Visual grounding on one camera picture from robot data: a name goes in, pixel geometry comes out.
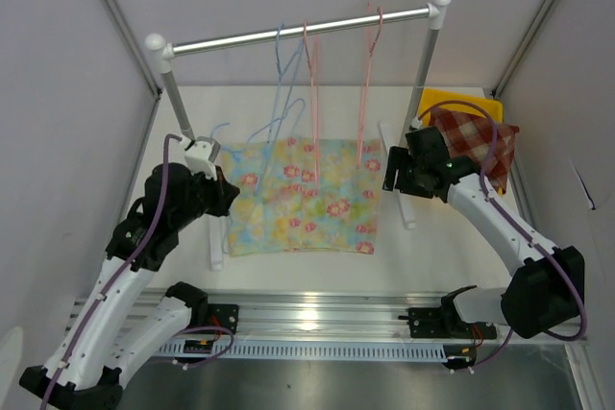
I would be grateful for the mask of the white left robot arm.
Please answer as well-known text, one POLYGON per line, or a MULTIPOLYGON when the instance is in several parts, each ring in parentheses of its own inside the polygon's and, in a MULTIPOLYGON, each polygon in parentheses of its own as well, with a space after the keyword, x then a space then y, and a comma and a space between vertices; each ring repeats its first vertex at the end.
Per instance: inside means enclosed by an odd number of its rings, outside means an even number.
POLYGON ((76 322, 47 361, 28 367, 20 386, 58 409, 114 409, 138 370, 178 334, 232 337, 217 323, 208 294, 186 282, 169 287, 155 311, 127 335, 119 331, 179 234, 204 215, 226 217, 239 196, 220 168, 212 178, 180 163, 160 164, 145 192, 114 229, 99 277, 76 322))

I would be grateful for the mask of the floral pastel skirt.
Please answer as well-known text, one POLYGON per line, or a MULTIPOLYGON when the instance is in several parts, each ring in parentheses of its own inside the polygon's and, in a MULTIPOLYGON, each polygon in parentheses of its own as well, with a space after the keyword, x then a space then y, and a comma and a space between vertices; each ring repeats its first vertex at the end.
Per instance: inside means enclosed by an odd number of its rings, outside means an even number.
POLYGON ((230 255, 374 253, 385 170, 377 138, 235 143, 221 163, 240 189, 225 235, 230 255))

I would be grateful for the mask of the silver white clothes rack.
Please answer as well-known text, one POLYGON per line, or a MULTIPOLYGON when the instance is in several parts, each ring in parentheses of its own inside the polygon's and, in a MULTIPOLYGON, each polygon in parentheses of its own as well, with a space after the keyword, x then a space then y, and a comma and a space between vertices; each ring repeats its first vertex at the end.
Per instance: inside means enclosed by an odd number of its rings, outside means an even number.
POLYGON ((158 69, 160 77, 162 78, 164 89, 171 103, 172 109, 174 110, 182 137, 184 140, 192 142, 196 139, 196 136, 189 122, 185 106, 173 74, 172 60, 183 56, 243 47, 270 41, 279 42, 283 39, 293 38, 305 40, 308 36, 317 36, 352 29, 363 29, 371 26, 380 26, 381 24, 426 18, 429 21, 429 29, 408 103, 404 123, 404 127, 407 128, 419 108, 438 35, 443 27, 447 9, 451 3, 452 0, 431 0, 431 2, 429 2, 426 6, 414 10, 377 13, 368 16, 305 24, 293 27, 282 27, 278 30, 256 32, 238 36, 223 36, 214 39, 192 41, 182 44, 173 44, 159 34, 150 34, 145 38, 145 47, 152 55, 154 64, 158 69))

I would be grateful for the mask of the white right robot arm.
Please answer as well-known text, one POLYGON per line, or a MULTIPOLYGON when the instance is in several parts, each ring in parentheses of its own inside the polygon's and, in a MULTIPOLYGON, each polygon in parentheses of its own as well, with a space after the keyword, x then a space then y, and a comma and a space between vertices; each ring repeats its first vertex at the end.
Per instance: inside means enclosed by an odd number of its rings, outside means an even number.
POLYGON ((460 336, 475 323, 504 325, 529 339, 579 319, 584 336, 585 260, 573 246, 558 247, 513 212, 469 157, 452 157, 435 127, 411 130, 406 146, 387 153, 383 190, 437 198, 467 219, 496 252, 511 280, 505 288, 478 286, 449 293, 438 314, 440 328, 460 336))

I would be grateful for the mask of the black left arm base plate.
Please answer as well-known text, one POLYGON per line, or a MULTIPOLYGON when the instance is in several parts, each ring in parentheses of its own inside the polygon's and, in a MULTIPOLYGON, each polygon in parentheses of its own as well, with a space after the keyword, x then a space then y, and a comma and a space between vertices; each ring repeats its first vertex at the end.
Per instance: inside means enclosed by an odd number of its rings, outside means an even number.
POLYGON ((200 307, 191 316, 190 327, 221 326, 236 334, 239 321, 239 305, 227 303, 209 304, 200 307))

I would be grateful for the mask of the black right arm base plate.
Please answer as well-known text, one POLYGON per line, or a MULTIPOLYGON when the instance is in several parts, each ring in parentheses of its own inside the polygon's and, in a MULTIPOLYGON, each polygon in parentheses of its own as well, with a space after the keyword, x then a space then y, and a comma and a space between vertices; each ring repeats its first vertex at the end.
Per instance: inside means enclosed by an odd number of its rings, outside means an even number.
POLYGON ((485 339, 497 338, 497 329, 486 323, 463 322, 451 308, 410 307, 398 317, 408 325, 410 336, 415 339, 485 339))

